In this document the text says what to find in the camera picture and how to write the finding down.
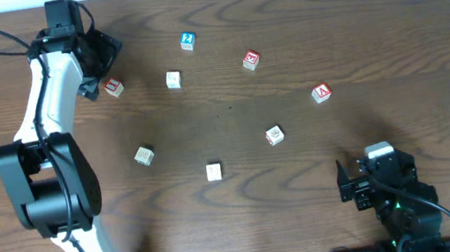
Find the blue number 2 block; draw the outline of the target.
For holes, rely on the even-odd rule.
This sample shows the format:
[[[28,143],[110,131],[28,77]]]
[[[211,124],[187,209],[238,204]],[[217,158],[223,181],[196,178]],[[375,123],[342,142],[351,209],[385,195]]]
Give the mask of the blue number 2 block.
[[[183,32],[180,36],[179,44],[183,50],[193,50],[195,46],[195,34],[191,32]]]

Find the red letter I block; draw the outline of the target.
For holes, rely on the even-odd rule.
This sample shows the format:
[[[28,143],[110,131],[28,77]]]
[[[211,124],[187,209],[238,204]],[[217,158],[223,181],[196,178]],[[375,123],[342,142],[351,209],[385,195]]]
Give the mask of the red letter I block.
[[[119,97],[124,90],[124,85],[119,80],[115,78],[109,78],[103,85],[106,92],[112,96]]]

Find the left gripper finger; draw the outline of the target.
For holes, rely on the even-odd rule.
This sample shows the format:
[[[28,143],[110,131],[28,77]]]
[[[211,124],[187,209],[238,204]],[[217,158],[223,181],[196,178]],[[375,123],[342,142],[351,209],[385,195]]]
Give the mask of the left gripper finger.
[[[101,75],[106,75],[112,68],[123,44],[120,40],[113,39],[111,36],[102,33],[100,30],[95,29],[92,35],[95,51],[100,59]]]
[[[78,87],[77,95],[82,95],[90,101],[95,101],[100,95],[99,83],[100,79],[98,77],[84,77]]]

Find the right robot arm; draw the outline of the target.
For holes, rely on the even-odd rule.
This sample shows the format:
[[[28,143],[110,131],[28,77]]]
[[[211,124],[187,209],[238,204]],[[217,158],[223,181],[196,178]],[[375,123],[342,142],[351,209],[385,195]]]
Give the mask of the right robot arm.
[[[358,162],[362,176],[351,179],[337,163],[341,201],[355,202],[359,211],[372,208],[392,245],[401,252],[432,252],[442,245],[439,229],[442,213],[434,208],[438,194],[434,186],[417,178],[414,157],[398,149]]]

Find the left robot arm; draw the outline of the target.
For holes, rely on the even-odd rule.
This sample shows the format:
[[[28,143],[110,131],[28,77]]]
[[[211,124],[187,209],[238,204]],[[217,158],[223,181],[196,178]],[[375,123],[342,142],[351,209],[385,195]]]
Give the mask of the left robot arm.
[[[100,183],[73,137],[78,95],[96,99],[121,44],[79,26],[44,29],[27,50],[22,124],[0,146],[0,179],[21,225],[64,252],[117,252],[100,218]]]

